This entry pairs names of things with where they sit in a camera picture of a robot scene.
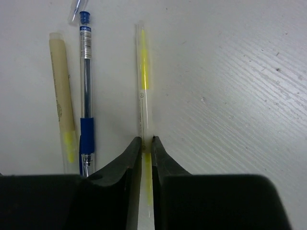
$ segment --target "yellow highlighter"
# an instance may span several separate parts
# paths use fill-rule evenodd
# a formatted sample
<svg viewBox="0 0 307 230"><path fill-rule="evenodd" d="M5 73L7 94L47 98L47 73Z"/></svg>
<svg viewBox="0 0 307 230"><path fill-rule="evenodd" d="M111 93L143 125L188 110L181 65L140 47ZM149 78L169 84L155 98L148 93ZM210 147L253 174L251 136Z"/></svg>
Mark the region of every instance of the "yellow highlighter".
<svg viewBox="0 0 307 230"><path fill-rule="evenodd" d="M146 186L147 203L153 205L151 145L154 136L152 118L152 88L148 40L143 21L137 24L137 63L139 83L139 120L142 138L142 183Z"/></svg>
<svg viewBox="0 0 307 230"><path fill-rule="evenodd" d="M60 33L50 33L49 47L57 100L64 172L79 174L78 145L72 113L66 48Z"/></svg>

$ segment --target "textured white surface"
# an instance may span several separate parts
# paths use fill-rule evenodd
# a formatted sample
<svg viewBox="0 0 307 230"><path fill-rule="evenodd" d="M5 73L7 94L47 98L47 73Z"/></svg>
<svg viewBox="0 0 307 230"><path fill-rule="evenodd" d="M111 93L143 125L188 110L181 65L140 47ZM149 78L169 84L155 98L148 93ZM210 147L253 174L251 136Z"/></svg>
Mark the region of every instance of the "textured white surface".
<svg viewBox="0 0 307 230"><path fill-rule="evenodd" d="M79 36L67 24L70 3L0 2L3 174L63 172L48 35L64 33L79 127ZM144 19L155 133L168 153L191 173L269 177L294 229L306 229L306 1L90 0L87 9L96 167L138 135L134 25Z"/></svg>

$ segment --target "highlighter cap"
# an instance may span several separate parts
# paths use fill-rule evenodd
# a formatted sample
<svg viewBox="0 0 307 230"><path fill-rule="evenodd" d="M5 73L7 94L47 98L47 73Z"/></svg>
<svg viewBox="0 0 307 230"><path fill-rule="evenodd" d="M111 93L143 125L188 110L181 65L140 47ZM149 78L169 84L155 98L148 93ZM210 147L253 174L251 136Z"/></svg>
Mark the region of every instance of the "highlighter cap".
<svg viewBox="0 0 307 230"><path fill-rule="evenodd" d="M79 24L79 13L84 11L88 0L72 0L71 12L68 16L68 23L71 25Z"/></svg>

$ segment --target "blue pen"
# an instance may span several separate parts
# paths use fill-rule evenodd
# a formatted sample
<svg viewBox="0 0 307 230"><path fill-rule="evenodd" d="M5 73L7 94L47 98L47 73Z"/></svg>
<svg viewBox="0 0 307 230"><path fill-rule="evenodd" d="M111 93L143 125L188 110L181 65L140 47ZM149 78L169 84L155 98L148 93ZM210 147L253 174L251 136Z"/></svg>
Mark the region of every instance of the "blue pen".
<svg viewBox="0 0 307 230"><path fill-rule="evenodd" d="M92 107L92 29L90 25L90 13L80 12L80 68L81 68L81 136L80 174L88 177L95 171L94 168L94 118Z"/></svg>

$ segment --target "blue rubber grip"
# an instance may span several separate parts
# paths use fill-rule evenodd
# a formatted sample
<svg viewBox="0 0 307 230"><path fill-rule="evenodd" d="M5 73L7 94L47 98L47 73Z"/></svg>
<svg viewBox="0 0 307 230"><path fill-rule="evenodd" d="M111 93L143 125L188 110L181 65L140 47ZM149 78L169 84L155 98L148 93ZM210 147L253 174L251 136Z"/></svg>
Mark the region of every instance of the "blue rubber grip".
<svg viewBox="0 0 307 230"><path fill-rule="evenodd" d="M81 154L90 154L95 152L94 142L94 118L80 118L81 137L80 146Z"/></svg>

